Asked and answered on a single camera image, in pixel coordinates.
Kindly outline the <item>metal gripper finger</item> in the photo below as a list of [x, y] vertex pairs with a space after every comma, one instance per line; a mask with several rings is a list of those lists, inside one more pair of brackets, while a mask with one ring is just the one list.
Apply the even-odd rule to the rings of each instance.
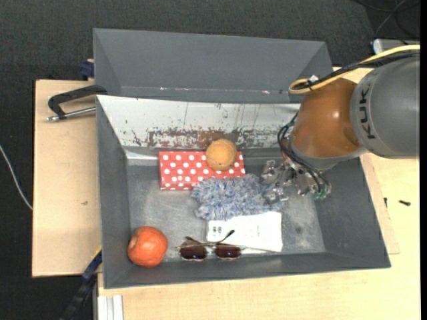
[[284, 203], [289, 200], [284, 187], [273, 187], [263, 193], [263, 197], [269, 205]]
[[286, 182], [286, 166], [283, 162], [268, 160], [263, 166], [260, 176], [262, 185], [284, 185]]

